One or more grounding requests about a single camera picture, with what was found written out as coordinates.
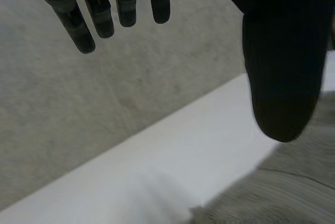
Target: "white platform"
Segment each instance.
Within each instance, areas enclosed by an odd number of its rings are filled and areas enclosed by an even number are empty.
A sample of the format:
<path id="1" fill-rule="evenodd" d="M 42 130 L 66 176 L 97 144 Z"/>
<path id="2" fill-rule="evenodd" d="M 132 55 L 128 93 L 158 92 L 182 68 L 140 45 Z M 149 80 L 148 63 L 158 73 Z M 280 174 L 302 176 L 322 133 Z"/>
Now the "white platform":
<path id="1" fill-rule="evenodd" d="M 335 90 L 334 60 L 324 90 Z M 0 223 L 176 223 L 276 145 L 256 126 L 244 74 L 5 209 Z"/>

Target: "concrete surface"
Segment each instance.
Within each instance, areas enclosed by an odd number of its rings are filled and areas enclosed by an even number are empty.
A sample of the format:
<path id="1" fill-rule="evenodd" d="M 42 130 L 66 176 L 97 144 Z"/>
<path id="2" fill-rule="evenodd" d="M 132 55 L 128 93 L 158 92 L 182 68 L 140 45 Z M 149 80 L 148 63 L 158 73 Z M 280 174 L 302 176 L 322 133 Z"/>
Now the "concrete surface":
<path id="1" fill-rule="evenodd" d="M 0 210 L 244 71 L 240 12 L 230 0 L 172 0 L 154 23 L 77 51 L 44 0 L 0 0 Z"/>

